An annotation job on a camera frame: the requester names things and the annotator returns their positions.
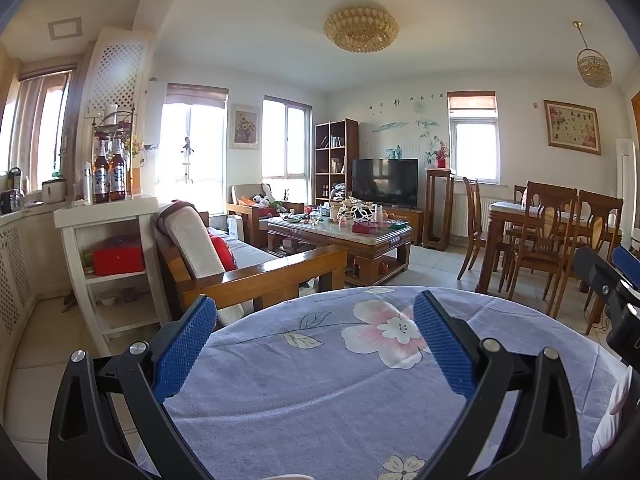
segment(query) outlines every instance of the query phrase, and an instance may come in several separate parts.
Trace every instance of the wooden coffee table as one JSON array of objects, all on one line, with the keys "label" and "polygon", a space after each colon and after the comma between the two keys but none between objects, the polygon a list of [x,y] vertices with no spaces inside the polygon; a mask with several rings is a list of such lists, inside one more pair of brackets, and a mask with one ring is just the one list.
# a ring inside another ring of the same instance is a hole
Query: wooden coffee table
[{"label": "wooden coffee table", "polygon": [[[339,226],[324,218],[316,226],[294,224],[282,218],[269,218],[269,252],[275,256],[288,256],[282,247],[284,238],[313,246],[340,245],[348,251],[344,281],[353,285],[371,286],[386,282],[409,265],[412,244],[411,227],[396,231],[380,230],[373,234],[351,231],[351,225]],[[396,257],[385,253],[396,249]],[[388,272],[380,271],[380,263],[386,263]]]}]

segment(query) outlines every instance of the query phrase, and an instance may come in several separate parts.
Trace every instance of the television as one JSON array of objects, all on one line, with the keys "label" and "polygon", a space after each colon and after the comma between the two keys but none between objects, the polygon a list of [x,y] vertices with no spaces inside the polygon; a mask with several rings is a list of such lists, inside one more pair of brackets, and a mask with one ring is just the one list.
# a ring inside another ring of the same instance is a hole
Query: television
[{"label": "television", "polygon": [[351,167],[351,195],[364,202],[417,207],[417,158],[358,158]]}]

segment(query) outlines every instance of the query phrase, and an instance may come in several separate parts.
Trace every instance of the ceiling vent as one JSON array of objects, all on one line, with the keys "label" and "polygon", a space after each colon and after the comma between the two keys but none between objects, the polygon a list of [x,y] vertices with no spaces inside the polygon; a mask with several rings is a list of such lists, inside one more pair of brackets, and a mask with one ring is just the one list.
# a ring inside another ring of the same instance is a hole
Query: ceiling vent
[{"label": "ceiling vent", "polygon": [[82,19],[67,18],[47,23],[51,40],[65,40],[66,38],[78,38],[82,36]]}]

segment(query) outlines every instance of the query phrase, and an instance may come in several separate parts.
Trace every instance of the blue gripper pad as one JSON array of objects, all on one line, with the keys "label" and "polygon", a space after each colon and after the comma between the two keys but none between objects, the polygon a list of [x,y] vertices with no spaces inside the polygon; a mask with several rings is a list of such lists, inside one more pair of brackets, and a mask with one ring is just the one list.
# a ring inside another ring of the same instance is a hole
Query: blue gripper pad
[{"label": "blue gripper pad", "polygon": [[191,367],[216,325],[216,304],[211,298],[201,296],[180,321],[175,323],[178,324],[176,333],[167,343],[162,355],[154,359],[156,373],[152,389],[160,403],[178,393],[184,384]]},{"label": "blue gripper pad", "polygon": [[612,263],[631,282],[636,290],[640,290],[640,262],[624,247],[618,246],[611,253]]},{"label": "blue gripper pad", "polygon": [[473,361],[425,292],[415,297],[414,320],[449,387],[469,402],[476,392]]}]

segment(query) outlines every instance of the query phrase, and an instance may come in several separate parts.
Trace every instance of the bottle label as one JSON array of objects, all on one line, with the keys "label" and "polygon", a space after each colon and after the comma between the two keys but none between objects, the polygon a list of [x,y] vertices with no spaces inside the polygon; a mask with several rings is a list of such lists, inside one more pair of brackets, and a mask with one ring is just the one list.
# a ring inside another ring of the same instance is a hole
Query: bottle label
[{"label": "bottle label", "polygon": [[111,192],[125,191],[124,165],[117,165],[111,170]]},{"label": "bottle label", "polygon": [[109,192],[107,182],[107,168],[95,168],[94,171],[94,193],[102,195]]}]

